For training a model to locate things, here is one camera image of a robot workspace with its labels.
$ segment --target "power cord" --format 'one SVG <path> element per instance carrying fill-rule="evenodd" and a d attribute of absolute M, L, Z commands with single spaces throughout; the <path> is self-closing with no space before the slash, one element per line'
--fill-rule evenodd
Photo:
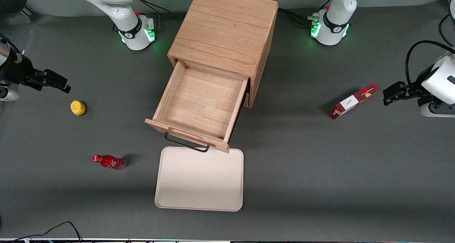
<path fill-rule="evenodd" d="M 22 12 L 24 15 L 26 15 L 26 16 L 30 16 L 30 15 L 28 15 L 24 10 L 21 10 L 21 12 Z"/>
<path fill-rule="evenodd" d="M 411 78 L 409 77 L 409 58 L 411 57 L 411 53 L 414 50 L 414 48 L 417 47 L 418 45 L 422 44 L 422 43 L 433 44 L 433 45 L 436 45 L 438 47 L 441 47 L 441 48 L 447 50 L 448 52 L 451 52 L 452 54 L 455 54 L 455 50 L 452 49 L 451 47 L 448 47 L 448 46 L 446 46 L 446 45 L 444 45 L 442 43 L 439 43 L 437 41 L 432 41 L 432 40 L 421 40 L 421 41 L 418 41 L 409 49 L 408 54 L 406 55 L 406 62 L 405 62 L 406 81 L 408 82 L 409 88 L 411 88 L 414 91 L 414 93 L 417 94 L 420 97 L 422 97 L 421 94 L 416 92 L 414 86 L 412 86 Z"/>
<path fill-rule="evenodd" d="M 444 21 L 450 16 L 450 13 L 447 14 L 444 18 L 441 19 L 441 21 L 439 22 L 439 25 L 438 25 L 438 31 L 439 31 L 439 35 L 441 35 L 442 39 L 450 46 L 450 47 L 453 47 L 453 44 L 447 40 L 447 38 L 444 36 L 444 33 L 442 32 L 442 23 L 444 23 Z"/>
<path fill-rule="evenodd" d="M 167 10 L 167 9 L 165 9 L 165 8 L 163 8 L 163 7 L 160 7 L 160 6 L 158 6 L 158 5 L 155 5 L 155 4 L 153 4 L 153 3 L 150 3 L 150 2 L 148 2 L 148 1 L 146 1 L 146 0 L 140 0 L 140 1 L 142 1 L 143 3 L 150 4 L 150 5 L 152 5 L 152 6 L 155 6 L 155 7 L 157 7 L 157 8 L 160 8 L 160 9 L 162 9 L 162 10 L 165 10 L 165 11 L 171 13 L 169 10 Z"/>
<path fill-rule="evenodd" d="M 20 237 L 20 238 L 14 239 L 14 240 L 4 240 L 4 241 L 1 241 L 1 242 L 2 242 L 2 243 L 6 243 L 6 242 L 14 242 L 14 241 L 22 240 L 22 239 L 24 239 L 24 238 L 41 237 L 41 236 L 44 236 L 44 235 L 48 234 L 48 233 L 49 233 L 50 231 L 52 231 L 53 229 L 59 227 L 60 225 L 65 224 L 65 223 L 69 223 L 69 224 L 73 227 L 74 231 L 76 232 L 76 235 L 77 235 L 77 238 L 78 238 L 78 240 L 79 240 L 79 243 L 82 243 L 82 237 L 81 237 L 81 235 L 80 235 L 79 232 L 77 231 L 77 229 L 76 229 L 76 227 L 74 226 L 74 224 L 73 224 L 72 222 L 70 222 L 70 221 L 62 222 L 61 224 L 56 225 L 56 226 L 50 228 L 49 230 L 47 230 L 47 232 L 45 232 L 45 233 L 43 233 L 43 234 L 33 234 L 33 235 L 28 235 L 28 236 Z"/>
<path fill-rule="evenodd" d="M 30 9 L 30 7 L 27 6 L 27 5 L 25 6 L 25 9 L 27 9 L 32 15 L 35 15 L 35 14 L 36 14 L 36 13 L 33 12 L 33 11 Z"/>
<path fill-rule="evenodd" d="M 330 1 L 331 1 L 331 0 L 328 0 L 327 2 L 325 2 L 324 5 L 322 5 L 322 6 L 320 7 L 320 10 L 321 10 L 323 7 L 325 7 L 325 5 L 327 5 L 327 3 L 329 3 Z M 309 26 L 311 26 L 311 25 L 308 24 L 308 23 L 305 24 L 305 23 L 302 23 L 302 22 L 300 22 L 300 21 L 297 20 L 297 18 L 300 18 L 300 19 L 307 19 L 306 16 L 297 15 L 297 14 L 294 13 L 294 12 L 291 12 L 291 11 L 289 11 L 289 10 L 285 10 L 285 9 L 282 9 L 282 8 L 278 8 L 278 11 L 281 11 L 281 12 L 286 13 L 294 22 L 298 23 L 298 24 L 301 25 L 301 26 L 304 26 L 304 27 L 309 27 Z"/>
<path fill-rule="evenodd" d="M 154 10 L 155 12 L 158 13 L 158 26 L 157 26 L 156 30 L 159 30 L 159 29 L 160 29 L 160 26 L 161 26 L 161 12 L 159 12 L 159 11 L 156 10 L 155 8 L 151 7 L 150 5 L 155 6 L 155 7 L 157 7 L 157 8 L 160 8 L 160 9 L 162 9 L 162 10 L 165 10 L 165 11 L 167 11 L 167 12 L 169 12 L 169 13 L 172 13 L 172 12 L 170 12 L 169 10 L 167 10 L 167 9 L 165 9 L 165 8 L 163 8 L 163 7 L 160 7 L 160 6 L 158 6 L 158 5 L 155 5 L 155 4 L 153 4 L 153 3 L 150 3 L 150 2 L 148 2 L 148 1 L 146 1 L 146 0 L 139 0 L 139 1 L 142 2 L 144 5 L 146 5 L 147 7 L 151 8 L 152 10 Z"/>
<path fill-rule="evenodd" d="M 308 24 L 308 23 L 305 24 L 305 23 L 302 23 L 301 21 L 297 20 L 297 19 L 306 19 L 305 16 L 297 15 L 294 12 L 291 12 L 289 10 L 285 10 L 285 9 L 282 9 L 282 8 L 278 8 L 278 11 L 286 13 L 286 15 L 288 15 L 294 22 L 298 23 L 301 26 L 304 26 L 304 27 L 309 27 L 310 26 L 310 24 Z"/>
<path fill-rule="evenodd" d="M 324 5 L 322 5 L 319 9 L 323 9 L 325 7 L 325 5 L 327 5 L 327 3 L 329 3 L 331 0 L 328 0 L 327 2 L 324 3 Z"/>

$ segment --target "gray table surface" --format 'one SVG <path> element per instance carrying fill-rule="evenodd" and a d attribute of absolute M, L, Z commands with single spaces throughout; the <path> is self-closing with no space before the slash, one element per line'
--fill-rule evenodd
<path fill-rule="evenodd" d="M 311 10 L 300 10 L 309 15 Z M 406 52 L 440 41 L 447 4 L 364 8 L 348 35 L 324 47 L 279 13 L 253 109 L 242 109 L 231 147 L 245 154 L 238 212 L 159 209 L 161 150 L 143 121 L 172 66 L 166 53 L 183 14 L 164 15 L 157 42 L 128 50 L 107 17 L 36 18 L 25 54 L 68 78 L 70 94 L 20 87 L 0 118 L 1 237 L 43 233 L 70 220 L 85 238 L 453 242 L 455 120 L 426 118 L 416 100 L 373 96 L 328 117 L 340 96 L 404 80 Z M 444 31 L 453 39 L 450 23 Z M 419 47 L 414 77 L 444 51 Z M 70 112 L 80 99 L 88 112 Z M 93 154 L 124 157 L 123 171 Z M 71 237 L 61 227 L 49 237 Z"/>

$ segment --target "green light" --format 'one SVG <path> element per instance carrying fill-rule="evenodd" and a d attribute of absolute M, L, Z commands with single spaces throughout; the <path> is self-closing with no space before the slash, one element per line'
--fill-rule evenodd
<path fill-rule="evenodd" d="M 346 36 L 346 33 L 348 32 L 348 28 L 349 28 L 349 23 L 348 23 L 348 25 L 346 26 L 346 29 L 344 30 L 343 37 Z"/>
<path fill-rule="evenodd" d="M 155 40 L 155 31 L 144 29 L 145 34 L 150 42 Z"/>
<path fill-rule="evenodd" d="M 321 23 L 317 23 L 315 26 L 312 27 L 311 29 L 311 35 L 315 38 L 317 34 L 319 33 L 319 29 L 321 28 Z"/>
<path fill-rule="evenodd" d="M 120 35 L 120 38 L 122 38 L 122 42 L 125 43 L 125 40 L 123 39 L 123 36 L 122 36 L 122 34 L 120 33 L 120 31 L 118 32 L 118 34 Z"/>

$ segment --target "red and white box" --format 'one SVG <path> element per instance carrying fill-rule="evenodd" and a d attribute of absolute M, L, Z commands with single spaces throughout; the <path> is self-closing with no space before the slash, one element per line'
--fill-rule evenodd
<path fill-rule="evenodd" d="M 370 85 L 366 86 L 365 88 L 361 89 L 356 94 L 344 99 L 343 101 L 339 102 L 335 108 L 333 108 L 330 112 L 330 117 L 332 119 L 336 119 L 341 115 L 345 114 L 348 110 L 351 110 L 355 106 L 361 104 L 366 99 L 369 99 L 372 95 L 379 91 L 378 86 L 376 84 L 371 83 Z"/>

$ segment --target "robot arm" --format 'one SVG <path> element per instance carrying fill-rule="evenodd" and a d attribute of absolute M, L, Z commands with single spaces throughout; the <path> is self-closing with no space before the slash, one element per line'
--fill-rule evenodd
<path fill-rule="evenodd" d="M 155 23 L 152 18 L 136 15 L 129 5 L 133 0 L 86 0 L 111 18 L 122 41 L 131 50 L 145 49 L 155 41 Z"/>
<path fill-rule="evenodd" d="M 431 43 L 444 46 L 435 41 L 423 40 L 414 44 Z M 455 118 L 455 51 L 451 50 L 440 57 L 433 65 L 419 74 L 416 81 L 404 83 L 398 81 L 383 91 L 384 105 L 388 106 L 399 100 L 418 98 L 421 114 L 426 117 Z"/>
<path fill-rule="evenodd" d="M 27 0 L 0 0 L 0 12 L 19 12 L 26 3 Z M 44 86 L 51 86 L 65 93 L 69 93 L 71 90 L 71 87 L 66 84 L 67 79 L 58 73 L 49 69 L 44 71 L 35 69 L 30 59 L 22 55 L 18 48 L 2 34 L 0 34 L 0 80 L 7 84 L 29 86 L 38 91 Z"/>
<path fill-rule="evenodd" d="M 357 0 L 332 0 L 328 9 L 323 8 L 310 17 L 316 20 L 311 37 L 324 45 L 338 44 L 346 35 L 348 21 L 356 8 Z"/>

